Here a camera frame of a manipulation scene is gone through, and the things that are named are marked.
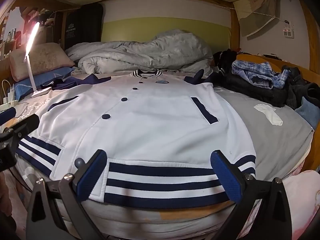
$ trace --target pillow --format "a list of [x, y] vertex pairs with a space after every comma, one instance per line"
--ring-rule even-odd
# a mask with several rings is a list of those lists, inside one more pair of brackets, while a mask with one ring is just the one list
[[[73, 71], [73, 68], [71, 67], [62, 67], [58, 68], [52, 71], [48, 71], [46, 73], [42, 73], [36, 76], [33, 76], [35, 80], [36, 87], [40, 86], [41, 84], [52, 80], [53, 78], [70, 75], [71, 71]], [[21, 80], [13, 85], [14, 91], [15, 91], [15, 99], [20, 100], [26, 95], [33, 92], [30, 78]]]
[[[27, 62], [23, 62], [25, 53], [25, 49], [16, 49], [9, 54], [11, 75], [15, 81], [29, 77]], [[60, 45], [53, 42], [33, 46], [29, 57], [33, 75], [74, 65]]]

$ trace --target white wall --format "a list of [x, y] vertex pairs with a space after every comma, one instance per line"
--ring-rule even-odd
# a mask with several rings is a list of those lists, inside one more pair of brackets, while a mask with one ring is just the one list
[[274, 53], [283, 60], [309, 69], [308, 30], [299, 0], [280, 0], [280, 19], [293, 22], [294, 39], [283, 36], [285, 23], [273, 22], [277, 21], [275, 19], [256, 34], [241, 36], [240, 47], [255, 55]]
[[14, 10], [10, 11], [9, 18], [4, 30], [4, 40], [7, 39], [8, 33], [13, 29], [17, 28], [17, 31], [23, 31], [24, 20], [21, 17], [19, 7], [16, 7]]
[[230, 10], [199, 0], [109, 0], [104, 22], [140, 17], [172, 17], [231, 27]]

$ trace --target blue pillowcase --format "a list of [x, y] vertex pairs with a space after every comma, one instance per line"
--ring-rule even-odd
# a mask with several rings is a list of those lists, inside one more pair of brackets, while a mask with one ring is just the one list
[[[53, 78], [69, 75], [73, 71], [72, 67], [62, 67], [46, 73], [42, 73], [34, 76], [36, 86], [39, 86]], [[14, 85], [15, 88], [15, 99], [20, 100], [21, 96], [26, 96], [26, 93], [30, 90], [32, 92], [31, 82], [29, 78], [21, 80]]]

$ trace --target mattress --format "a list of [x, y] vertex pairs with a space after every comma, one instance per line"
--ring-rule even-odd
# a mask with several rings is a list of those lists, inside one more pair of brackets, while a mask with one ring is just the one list
[[[183, 78], [181, 73], [173, 74]], [[215, 91], [231, 104], [248, 128], [257, 153], [257, 179], [284, 178], [290, 172], [300, 171], [304, 158], [310, 151], [313, 136], [313, 129], [300, 115], [288, 107], [277, 108], [275, 112], [283, 124], [275, 126], [254, 108], [257, 104], [264, 104], [263, 102], [224, 88], [215, 88]], [[38, 98], [25, 98], [17, 109], [15, 122], [33, 114], [61, 92], [63, 90], [55, 90]], [[16, 167], [30, 187], [38, 177], [48, 179], [21, 157], [17, 157], [17, 160]], [[58, 205], [61, 214], [68, 220], [62, 203], [58, 202]], [[83, 206], [106, 235], [129, 239], [172, 240], [193, 238], [216, 231], [233, 209], [230, 201], [203, 208], [164, 211], [125, 208], [91, 200], [83, 202]]]

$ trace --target crumpled blanket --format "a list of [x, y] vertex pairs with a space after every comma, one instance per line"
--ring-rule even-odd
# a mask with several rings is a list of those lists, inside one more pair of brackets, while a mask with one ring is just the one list
[[192, 33], [174, 30], [157, 35], [149, 42], [111, 41], [79, 43], [65, 53], [83, 73], [100, 74], [136, 69], [196, 73], [212, 72], [212, 52]]

